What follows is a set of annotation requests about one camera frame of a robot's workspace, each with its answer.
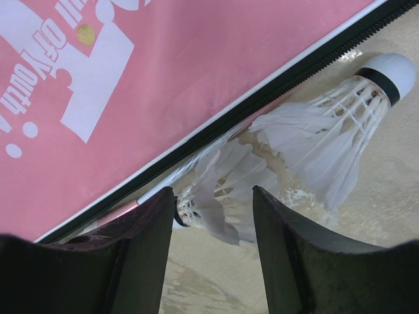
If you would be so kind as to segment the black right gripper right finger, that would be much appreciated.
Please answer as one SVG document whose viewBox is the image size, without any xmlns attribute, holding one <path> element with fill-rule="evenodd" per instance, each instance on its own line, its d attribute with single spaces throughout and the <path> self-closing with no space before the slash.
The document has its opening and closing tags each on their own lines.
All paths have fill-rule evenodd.
<svg viewBox="0 0 419 314">
<path fill-rule="evenodd" d="M 418 241 L 383 248 L 333 232 L 253 189 L 270 313 L 417 313 Z"/>
</svg>

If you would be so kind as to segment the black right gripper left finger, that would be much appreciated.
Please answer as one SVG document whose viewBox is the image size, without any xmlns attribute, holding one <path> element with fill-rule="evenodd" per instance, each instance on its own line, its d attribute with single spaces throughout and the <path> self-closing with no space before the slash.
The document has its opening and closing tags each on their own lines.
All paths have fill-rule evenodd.
<svg viewBox="0 0 419 314">
<path fill-rule="evenodd" d="M 158 313 L 173 190 L 67 243 L 1 236 L 2 313 Z"/>
</svg>

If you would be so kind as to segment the white feather shuttlecock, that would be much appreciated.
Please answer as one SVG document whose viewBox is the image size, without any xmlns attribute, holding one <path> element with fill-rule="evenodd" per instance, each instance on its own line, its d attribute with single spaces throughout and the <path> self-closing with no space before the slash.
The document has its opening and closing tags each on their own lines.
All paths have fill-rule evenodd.
<svg viewBox="0 0 419 314">
<path fill-rule="evenodd" d="M 194 168 L 193 181 L 177 195 L 177 221 L 229 245 L 256 245 L 253 187 L 269 192 L 278 176 L 238 139 L 213 147 Z"/>
<path fill-rule="evenodd" d="M 361 155 L 377 127 L 415 81 L 409 58 L 379 54 L 318 98 L 258 116 L 249 131 L 282 157 L 318 202 L 336 211 L 357 183 Z"/>
</svg>

